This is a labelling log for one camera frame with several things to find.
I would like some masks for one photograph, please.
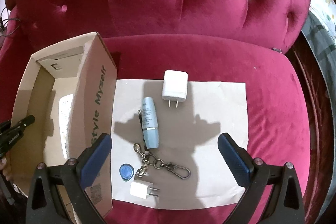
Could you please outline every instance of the blue gripper pad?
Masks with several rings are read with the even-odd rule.
[[[218,149],[238,185],[247,188],[254,170],[251,156],[245,149],[240,148],[228,133],[219,135]]]
[[[90,187],[112,149],[111,136],[102,133],[94,144],[78,157],[77,175],[82,189]]]

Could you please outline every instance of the white paper sheet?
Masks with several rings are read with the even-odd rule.
[[[244,192],[234,180],[217,148],[218,136],[228,132],[247,148],[248,124],[245,83],[189,82],[187,100],[175,107],[161,98],[162,80],[117,80],[112,119],[112,197],[151,208],[187,210],[238,202]],[[160,189],[159,198],[130,195],[134,177],[124,182],[122,164],[136,171],[141,160],[134,143],[143,147],[137,111],[143,97],[153,97],[159,124],[159,148],[152,152],[164,160],[188,167],[192,174],[181,180],[165,169],[149,166],[143,180]]]

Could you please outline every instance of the screw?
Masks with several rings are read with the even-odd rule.
[[[257,164],[257,165],[262,165],[264,162],[261,158],[255,158],[254,159],[254,162]]]
[[[289,169],[293,169],[293,168],[294,168],[294,165],[293,165],[293,163],[291,163],[291,162],[287,162],[287,163],[286,163],[286,166],[287,166]]]
[[[76,162],[77,160],[74,158],[68,159],[68,165],[74,165]]]
[[[45,163],[44,163],[44,162],[40,162],[40,163],[37,165],[37,168],[38,168],[38,169],[43,169],[43,168],[45,168]]]

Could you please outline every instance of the power adapter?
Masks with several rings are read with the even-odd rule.
[[[153,188],[153,184],[147,181],[135,179],[131,182],[130,194],[138,198],[146,199],[150,195],[158,197],[157,194],[152,193],[152,191],[160,191],[160,189]]]
[[[162,99],[176,101],[176,107],[179,102],[184,102],[187,98],[188,74],[185,71],[166,70],[163,79]]]

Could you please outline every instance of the red velvet sofa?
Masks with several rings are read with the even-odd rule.
[[[119,79],[162,79],[183,70],[190,81],[246,83],[248,152],[268,164],[291,161],[302,193],[310,165],[308,115],[298,77],[282,53],[298,36],[310,0],[6,0],[11,10],[0,50],[0,121],[10,119],[33,52],[98,31]],[[258,220],[264,196],[251,223]],[[108,223],[222,223],[233,205],[155,210],[114,201]]]

